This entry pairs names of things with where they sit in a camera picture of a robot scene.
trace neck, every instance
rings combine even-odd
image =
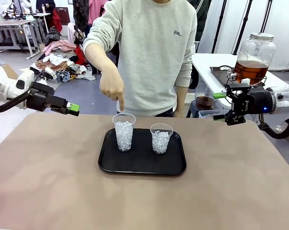
[[[153,0],[153,1],[156,2],[156,3],[163,4],[163,3],[170,2],[171,0]]]

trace plastic cup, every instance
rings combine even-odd
[[[130,150],[136,117],[132,114],[120,113],[112,118],[112,122],[115,125],[118,149],[122,152]]]
[[[167,151],[168,143],[173,129],[166,124],[155,124],[150,128],[152,134],[152,148],[153,152],[157,154],[164,154]]]

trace gray sweatshirt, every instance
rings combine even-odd
[[[112,0],[94,21],[84,50],[98,43],[110,51],[119,42],[124,111],[155,116],[175,105],[174,85],[189,86],[196,30],[196,11],[186,0]]]

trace person's right hand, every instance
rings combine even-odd
[[[102,69],[100,90],[113,101],[119,100],[120,111],[124,110],[124,82],[117,67],[113,63]]]

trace stool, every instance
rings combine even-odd
[[[215,109],[215,106],[211,106],[211,107],[208,107],[208,108],[203,108],[203,107],[199,107],[198,104],[196,103],[196,101],[192,101],[190,103],[190,107],[189,107],[189,110],[187,112],[187,115],[186,115],[186,118],[190,118],[191,117],[191,114],[192,114],[192,118],[199,118],[199,111],[202,111],[202,110],[213,110]]]

